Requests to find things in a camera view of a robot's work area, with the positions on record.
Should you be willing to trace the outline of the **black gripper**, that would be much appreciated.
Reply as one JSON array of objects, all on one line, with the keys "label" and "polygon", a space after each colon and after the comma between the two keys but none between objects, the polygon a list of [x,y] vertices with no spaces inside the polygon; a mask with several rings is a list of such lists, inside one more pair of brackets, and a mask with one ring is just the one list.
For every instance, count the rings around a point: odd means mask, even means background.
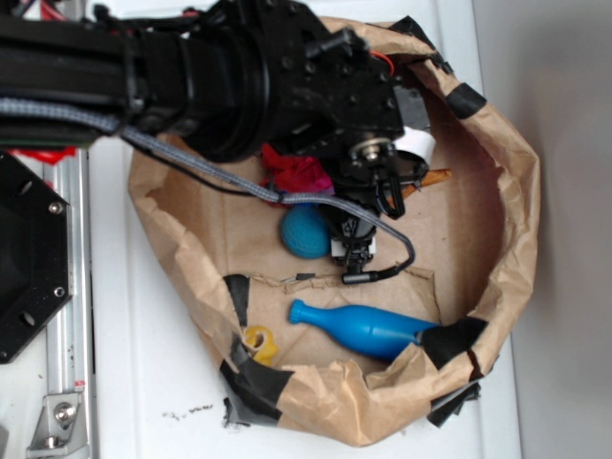
[{"label": "black gripper", "polygon": [[330,176],[334,196],[361,214],[316,203],[331,238],[331,256],[348,271],[371,261],[384,181],[422,177],[435,141],[420,92],[395,78],[392,63],[374,53],[350,26],[329,31],[305,5],[270,10],[281,50],[284,126],[268,140],[280,155],[313,157]]}]

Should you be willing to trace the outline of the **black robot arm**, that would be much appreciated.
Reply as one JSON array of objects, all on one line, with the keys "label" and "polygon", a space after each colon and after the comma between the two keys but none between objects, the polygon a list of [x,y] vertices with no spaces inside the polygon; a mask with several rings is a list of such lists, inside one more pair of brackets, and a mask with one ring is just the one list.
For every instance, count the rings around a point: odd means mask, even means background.
[{"label": "black robot arm", "polygon": [[370,272],[380,216],[404,214],[429,156],[420,94],[352,28],[328,30],[296,1],[220,1],[176,17],[71,21],[51,1],[1,5],[1,144],[62,151],[117,135],[152,155],[175,134],[207,163],[261,146],[320,160],[336,192],[316,198],[348,283]]}]

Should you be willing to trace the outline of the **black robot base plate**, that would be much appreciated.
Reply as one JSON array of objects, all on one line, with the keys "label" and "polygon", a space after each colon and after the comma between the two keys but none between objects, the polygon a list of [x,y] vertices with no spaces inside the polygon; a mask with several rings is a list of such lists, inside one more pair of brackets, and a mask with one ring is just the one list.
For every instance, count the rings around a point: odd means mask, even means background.
[{"label": "black robot base plate", "polygon": [[70,205],[1,153],[1,362],[13,362],[71,298]]}]

